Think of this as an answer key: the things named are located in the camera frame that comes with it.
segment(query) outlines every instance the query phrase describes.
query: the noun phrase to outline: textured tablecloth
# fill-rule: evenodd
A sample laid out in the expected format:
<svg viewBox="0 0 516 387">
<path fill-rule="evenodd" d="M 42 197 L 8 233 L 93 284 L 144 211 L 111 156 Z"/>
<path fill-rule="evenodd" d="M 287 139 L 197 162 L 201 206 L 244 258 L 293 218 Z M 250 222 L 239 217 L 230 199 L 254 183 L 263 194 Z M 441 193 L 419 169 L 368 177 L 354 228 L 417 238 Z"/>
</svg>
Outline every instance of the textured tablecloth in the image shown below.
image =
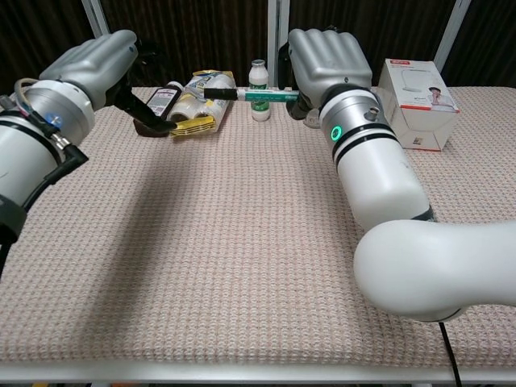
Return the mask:
<svg viewBox="0 0 516 387">
<path fill-rule="evenodd" d="M 407 152 L 438 220 L 516 218 L 516 90 L 451 91 L 443 152 Z M 236 103 L 217 135 L 181 142 L 109 108 L 82 149 L 7 261 L 0 361 L 449 365 L 437 324 L 360 295 L 363 232 L 330 151 L 283 106 L 257 123 Z M 473 307 L 448 333 L 460 366 L 516 366 L 516 308 Z"/>
</svg>

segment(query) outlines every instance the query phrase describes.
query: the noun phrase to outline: product box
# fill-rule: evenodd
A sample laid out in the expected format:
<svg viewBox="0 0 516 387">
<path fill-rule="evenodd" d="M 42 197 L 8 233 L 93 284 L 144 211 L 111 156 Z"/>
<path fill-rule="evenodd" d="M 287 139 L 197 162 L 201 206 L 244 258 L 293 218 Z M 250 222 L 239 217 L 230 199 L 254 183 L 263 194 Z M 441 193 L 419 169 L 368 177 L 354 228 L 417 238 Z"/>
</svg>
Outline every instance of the product box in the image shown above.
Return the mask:
<svg viewBox="0 0 516 387">
<path fill-rule="evenodd" d="M 443 149 L 460 111 L 434 62 L 386 59 L 377 92 L 402 147 Z"/>
</svg>

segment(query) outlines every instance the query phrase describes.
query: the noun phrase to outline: robotic hand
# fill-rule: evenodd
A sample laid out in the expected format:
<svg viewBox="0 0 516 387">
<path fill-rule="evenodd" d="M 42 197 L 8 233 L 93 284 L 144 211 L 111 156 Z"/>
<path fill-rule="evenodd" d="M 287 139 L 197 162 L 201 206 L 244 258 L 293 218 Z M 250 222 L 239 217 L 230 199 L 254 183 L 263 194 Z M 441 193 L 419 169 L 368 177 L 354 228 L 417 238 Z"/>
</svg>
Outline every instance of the robotic hand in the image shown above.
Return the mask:
<svg viewBox="0 0 516 387">
<path fill-rule="evenodd" d="M 377 307 L 442 322 L 467 306 L 516 306 L 516 222 L 434 222 L 429 200 L 369 89 L 372 72 L 348 33 L 292 30 L 280 51 L 280 88 L 292 65 L 299 98 L 287 105 L 319 122 L 356 221 L 367 231 L 355 253 L 355 278 Z"/>
<path fill-rule="evenodd" d="M 40 74 L 16 82 L 0 113 L 0 272 L 27 212 L 41 193 L 84 164 L 78 145 L 94 126 L 94 112 L 115 105 L 150 130 L 175 127 L 131 92 L 127 72 L 138 56 L 136 35 L 117 31 L 71 48 Z M 23 84 L 31 87 L 22 92 Z"/>
</svg>

